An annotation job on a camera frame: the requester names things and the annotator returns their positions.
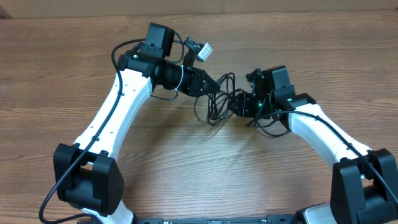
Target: brown tabletop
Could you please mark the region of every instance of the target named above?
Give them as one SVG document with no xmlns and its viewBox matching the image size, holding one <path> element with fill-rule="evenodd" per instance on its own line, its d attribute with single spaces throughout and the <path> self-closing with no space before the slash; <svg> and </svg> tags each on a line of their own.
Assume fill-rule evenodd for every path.
<svg viewBox="0 0 398 224">
<path fill-rule="evenodd" d="M 234 72 L 246 90 L 245 73 L 286 65 L 297 93 L 398 156 L 397 11 L 0 20 L 0 223 L 39 223 L 55 148 L 72 144 L 108 95 L 113 47 L 145 37 L 150 22 L 209 42 L 213 54 L 195 65 L 213 78 Z M 126 135 L 123 201 L 139 217 L 263 217 L 329 201 L 331 170 L 298 136 L 269 138 L 235 116 L 211 127 L 194 101 L 151 98 Z M 45 217 L 76 213 L 55 196 Z"/>
</svg>

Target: table surface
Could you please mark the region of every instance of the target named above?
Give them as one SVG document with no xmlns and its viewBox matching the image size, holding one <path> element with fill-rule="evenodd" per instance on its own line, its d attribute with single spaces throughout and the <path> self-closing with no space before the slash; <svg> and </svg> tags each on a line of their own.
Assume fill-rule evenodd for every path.
<svg viewBox="0 0 398 224">
<path fill-rule="evenodd" d="M 245 73 L 286 65 L 297 93 L 398 157 L 398 11 L 0 20 L 1 223 L 39 223 L 55 148 L 72 144 L 108 95 L 113 47 L 145 37 L 150 22 L 209 42 L 213 54 L 195 65 L 213 78 L 234 72 L 246 90 Z M 123 201 L 138 217 L 263 217 L 329 201 L 331 171 L 298 136 L 269 138 L 235 116 L 211 127 L 194 100 L 149 99 L 126 135 Z M 45 217 L 79 212 L 53 197 Z"/>
</svg>

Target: wooden table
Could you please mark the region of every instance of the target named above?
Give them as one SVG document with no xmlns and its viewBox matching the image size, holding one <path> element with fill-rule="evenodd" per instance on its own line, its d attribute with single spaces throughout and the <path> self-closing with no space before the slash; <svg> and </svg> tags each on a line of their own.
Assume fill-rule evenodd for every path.
<svg viewBox="0 0 398 224">
<path fill-rule="evenodd" d="M 108 95 L 112 48 L 145 37 L 150 22 L 209 42 L 213 54 L 196 66 L 213 78 L 235 72 L 247 90 L 245 73 L 286 65 L 297 93 L 398 157 L 397 11 L 0 20 L 0 223 L 39 223 L 55 148 L 73 143 Z M 139 217 L 263 217 L 329 201 L 331 171 L 298 136 L 268 138 L 235 116 L 211 127 L 193 102 L 151 98 L 127 133 L 123 200 Z M 53 197 L 45 217 L 79 212 Z"/>
</svg>

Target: robotic arm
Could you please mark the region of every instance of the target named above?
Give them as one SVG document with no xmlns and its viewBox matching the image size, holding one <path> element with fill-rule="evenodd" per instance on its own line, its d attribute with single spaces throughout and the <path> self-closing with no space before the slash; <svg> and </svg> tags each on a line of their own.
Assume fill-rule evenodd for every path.
<svg viewBox="0 0 398 224">
<path fill-rule="evenodd" d="M 237 94 L 229 100 L 228 108 L 237 116 L 253 118 L 255 123 L 261 118 L 278 120 L 308 142 L 333 171 L 330 202 L 304 208 L 295 215 L 269 215 L 259 219 L 137 220 L 121 200 L 124 180 L 116 162 L 123 139 L 139 108 L 156 85 L 194 97 L 220 90 L 219 84 L 204 70 L 193 67 L 195 60 L 205 61 L 211 53 L 208 44 L 198 44 L 189 37 L 184 43 L 180 41 L 189 48 L 182 65 L 164 59 L 170 55 L 174 34 L 174 30 L 168 27 L 151 24 L 145 43 L 120 56 L 120 76 L 116 75 L 108 97 L 91 124 L 73 146 L 58 146 L 53 163 L 60 200 L 92 214 L 97 223 L 104 224 L 223 224 L 231 220 L 256 224 L 354 224 L 385 223 L 398 219 L 397 204 L 394 202 L 394 195 L 398 195 L 398 173 L 392 154 L 385 149 L 372 151 L 355 141 L 323 113 L 311 96 L 306 93 L 296 95 L 287 69 L 281 66 L 265 71 L 256 69 L 247 74 L 248 81 L 252 83 L 252 93 Z M 109 121 L 102 127 L 119 97 L 119 77 L 123 80 L 122 97 Z M 78 161 L 78 166 L 62 179 L 65 171 L 91 144 L 99 129 L 101 133 Z M 92 170 L 84 169 L 86 164 L 92 164 Z M 364 188 L 361 178 L 374 179 L 374 184 Z"/>
</svg>

